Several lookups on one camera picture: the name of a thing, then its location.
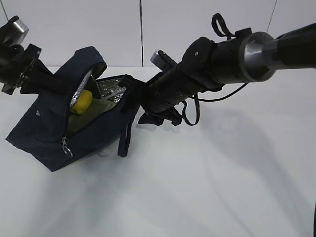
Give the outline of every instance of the white table surface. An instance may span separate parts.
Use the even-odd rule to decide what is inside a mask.
[[[108,68],[103,76],[146,81],[157,71]],[[195,127],[137,125],[140,110],[128,157],[116,155],[116,143],[54,173],[5,141],[36,96],[1,93],[0,236],[312,236],[315,88],[313,70],[278,72],[202,103]]]

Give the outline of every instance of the yellow object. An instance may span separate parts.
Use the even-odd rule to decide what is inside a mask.
[[[83,90],[71,112],[77,115],[83,115],[91,105],[92,99],[93,95],[91,91]]]

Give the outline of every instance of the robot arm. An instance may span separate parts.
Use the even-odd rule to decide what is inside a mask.
[[[144,91],[144,116],[178,125],[181,115],[173,107],[199,92],[219,91],[231,83],[266,81],[280,69],[316,68],[316,23],[274,39],[264,32],[252,33],[250,28],[233,35],[218,13],[212,22],[215,32],[219,31],[217,20],[226,29],[220,36],[227,36],[227,41],[199,38],[179,64],[162,51],[154,54],[152,61],[163,72]]]

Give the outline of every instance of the zipper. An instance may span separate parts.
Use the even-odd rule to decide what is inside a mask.
[[[62,137],[62,139],[61,139],[63,151],[68,157],[72,158],[72,157],[74,157],[74,155],[73,155],[72,151],[69,149],[69,147],[67,146],[66,139],[67,139],[66,136]]]

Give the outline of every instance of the silver foil lining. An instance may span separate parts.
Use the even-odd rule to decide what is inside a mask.
[[[119,82],[120,79],[110,79],[98,82],[102,100],[112,101],[116,104],[121,100],[126,88],[120,87],[118,85]]]

